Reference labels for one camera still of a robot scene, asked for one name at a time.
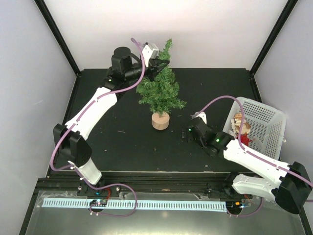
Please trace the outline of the small green christmas tree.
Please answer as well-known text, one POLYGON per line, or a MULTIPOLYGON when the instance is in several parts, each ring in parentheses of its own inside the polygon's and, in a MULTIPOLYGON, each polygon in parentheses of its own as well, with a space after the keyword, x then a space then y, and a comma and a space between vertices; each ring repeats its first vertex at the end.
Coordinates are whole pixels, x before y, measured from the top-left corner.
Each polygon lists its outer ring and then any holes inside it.
POLYGON ((187 103, 178 98, 179 83, 176 81, 175 73, 168 65, 153 81, 144 77, 137 86, 136 92, 141 95, 138 103, 149 106, 152 112, 152 126, 159 131, 168 128, 171 110, 182 109, 187 103))

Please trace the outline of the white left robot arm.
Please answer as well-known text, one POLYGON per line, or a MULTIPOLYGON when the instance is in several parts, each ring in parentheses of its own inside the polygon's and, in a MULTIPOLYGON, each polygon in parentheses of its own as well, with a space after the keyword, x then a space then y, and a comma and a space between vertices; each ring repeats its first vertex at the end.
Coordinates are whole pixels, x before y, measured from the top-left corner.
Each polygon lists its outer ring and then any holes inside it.
POLYGON ((55 149, 53 157, 64 158, 68 165, 60 170, 72 168, 88 181, 88 190, 100 195, 105 190, 102 173, 96 167, 87 139, 102 116, 124 95, 143 79, 153 80, 168 64, 169 59, 161 57, 155 44, 147 43, 134 55, 128 47, 118 47, 111 57, 112 65, 92 98, 71 120, 53 129, 55 149))

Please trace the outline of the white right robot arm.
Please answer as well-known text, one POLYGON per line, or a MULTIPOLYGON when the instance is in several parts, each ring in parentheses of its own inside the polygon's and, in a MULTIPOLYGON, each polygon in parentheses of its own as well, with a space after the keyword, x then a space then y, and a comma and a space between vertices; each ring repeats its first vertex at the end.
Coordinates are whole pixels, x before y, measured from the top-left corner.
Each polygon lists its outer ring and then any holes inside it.
POLYGON ((200 117, 190 120, 181 135, 183 140, 197 143, 208 156, 237 163, 256 174, 250 177, 240 173, 225 182, 222 185, 225 196, 251 194, 274 201, 289 213, 301 213, 313 189, 301 163, 288 164, 241 146, 232 135, 214 132, 200 117))

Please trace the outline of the white perforated plastic basket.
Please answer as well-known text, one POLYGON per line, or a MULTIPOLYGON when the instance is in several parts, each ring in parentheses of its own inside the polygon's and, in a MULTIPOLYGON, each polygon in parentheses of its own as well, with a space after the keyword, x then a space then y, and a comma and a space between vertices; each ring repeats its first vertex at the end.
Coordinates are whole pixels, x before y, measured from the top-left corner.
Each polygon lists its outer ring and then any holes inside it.
POLYGON ((237 98, 244 110, 245 120, 251 126, 249 148, 278 160, 285 142, 286 116, 283 112, 249 98, 237 98))

